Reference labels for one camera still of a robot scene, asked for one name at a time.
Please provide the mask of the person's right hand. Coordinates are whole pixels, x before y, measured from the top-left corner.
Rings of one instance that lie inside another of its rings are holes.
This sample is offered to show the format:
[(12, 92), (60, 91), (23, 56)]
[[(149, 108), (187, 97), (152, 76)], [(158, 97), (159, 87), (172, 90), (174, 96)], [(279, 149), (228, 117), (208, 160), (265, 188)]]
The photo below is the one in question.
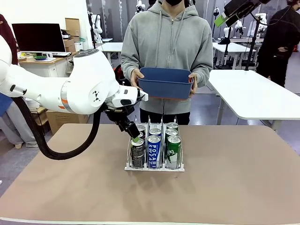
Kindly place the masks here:
[(133, 87), (136, 87), (138, 89), (141, 89), (139, 86), (138, 86), (138, 82), (139, 82), (139, 79), (143, 79), (144, 78), (144, 75), (140, 72), (139, 69), (135, 68), (132, 73), (131, 73), (131, 79), (130, 79), (130, 82), (131, 82), (131, 85)]

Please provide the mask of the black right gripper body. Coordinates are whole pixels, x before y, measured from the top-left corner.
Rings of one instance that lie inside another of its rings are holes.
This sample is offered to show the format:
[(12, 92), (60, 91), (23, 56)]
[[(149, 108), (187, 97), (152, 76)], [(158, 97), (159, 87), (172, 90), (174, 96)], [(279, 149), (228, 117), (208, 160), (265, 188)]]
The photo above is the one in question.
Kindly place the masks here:
[(242, 19), (258, 6), (258, 0), (231, 0), (224, 6), (224, 13), (228, 18)]

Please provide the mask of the person's left hand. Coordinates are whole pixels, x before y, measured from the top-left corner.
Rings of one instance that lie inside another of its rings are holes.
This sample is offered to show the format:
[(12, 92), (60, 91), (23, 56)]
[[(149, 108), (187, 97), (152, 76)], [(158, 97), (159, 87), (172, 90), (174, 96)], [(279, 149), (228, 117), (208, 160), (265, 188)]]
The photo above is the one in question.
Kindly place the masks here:
[(193, 95), (196, 94), (197, 88), (198, 88), (198, 82), (197, 82), (197, 73), (191, 73), (189, 76), (189, 81), (192, 82), (192, 88), (189, 94), (189, 98), (191, 98)]

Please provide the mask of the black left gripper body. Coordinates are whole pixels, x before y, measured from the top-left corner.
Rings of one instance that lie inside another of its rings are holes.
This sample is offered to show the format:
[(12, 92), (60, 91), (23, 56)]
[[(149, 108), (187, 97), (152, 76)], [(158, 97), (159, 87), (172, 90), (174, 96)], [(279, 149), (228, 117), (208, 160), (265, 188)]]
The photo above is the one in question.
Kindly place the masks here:
[(133, 106), (124, 106), (116, 109), (105, 109), (104, 112), (108, 119), (115, 124), (129, 124), (132, 121), (128, 118), (133, 113), (135, 108)]

